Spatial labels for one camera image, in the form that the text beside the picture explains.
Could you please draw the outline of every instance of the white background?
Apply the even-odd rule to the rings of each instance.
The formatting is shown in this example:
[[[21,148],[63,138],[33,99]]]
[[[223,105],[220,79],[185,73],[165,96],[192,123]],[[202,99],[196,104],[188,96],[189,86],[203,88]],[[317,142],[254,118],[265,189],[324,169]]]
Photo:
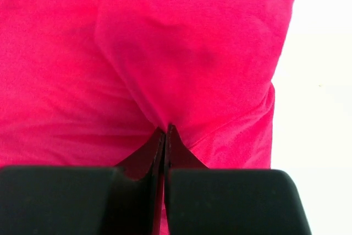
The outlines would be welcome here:
[[[273,168],[313,235],[352,235],[352,0],[295,1],[273,82]]]

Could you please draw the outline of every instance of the black clamp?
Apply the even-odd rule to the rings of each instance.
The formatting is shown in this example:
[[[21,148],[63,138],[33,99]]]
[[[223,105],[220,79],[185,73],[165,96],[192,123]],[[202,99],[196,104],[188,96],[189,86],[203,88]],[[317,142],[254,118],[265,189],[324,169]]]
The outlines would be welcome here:
[[[116,167],[6,167],[0,235],[310,235],[298,191],[278,170],[210,170],[174,126]]]

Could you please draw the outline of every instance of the pink shirt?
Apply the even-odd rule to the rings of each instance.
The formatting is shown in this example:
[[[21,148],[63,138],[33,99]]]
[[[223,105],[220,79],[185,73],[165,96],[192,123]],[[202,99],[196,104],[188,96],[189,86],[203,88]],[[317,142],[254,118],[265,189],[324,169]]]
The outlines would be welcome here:
[[[293,2],[0,0],[0,166],[115,165],[172,122],[209,167],[269,168]]]

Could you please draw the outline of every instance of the black object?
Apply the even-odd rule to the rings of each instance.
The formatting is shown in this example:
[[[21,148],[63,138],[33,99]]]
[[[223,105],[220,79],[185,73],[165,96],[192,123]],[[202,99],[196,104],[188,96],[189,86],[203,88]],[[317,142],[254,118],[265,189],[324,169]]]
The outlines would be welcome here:
[[[0,235],[157,235],[163,188],[171,235],[311,234],[286,173],[209,170],[170,126],[116,167],[2,169]]]

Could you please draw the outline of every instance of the pink fabric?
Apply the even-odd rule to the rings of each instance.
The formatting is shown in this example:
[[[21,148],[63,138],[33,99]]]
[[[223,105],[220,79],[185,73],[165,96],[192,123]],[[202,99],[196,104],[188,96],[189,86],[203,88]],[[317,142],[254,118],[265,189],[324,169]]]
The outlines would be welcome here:
[[[0,166],[115,165],[172,122],[209,167],[268,168],[293,2],[0,0]]]

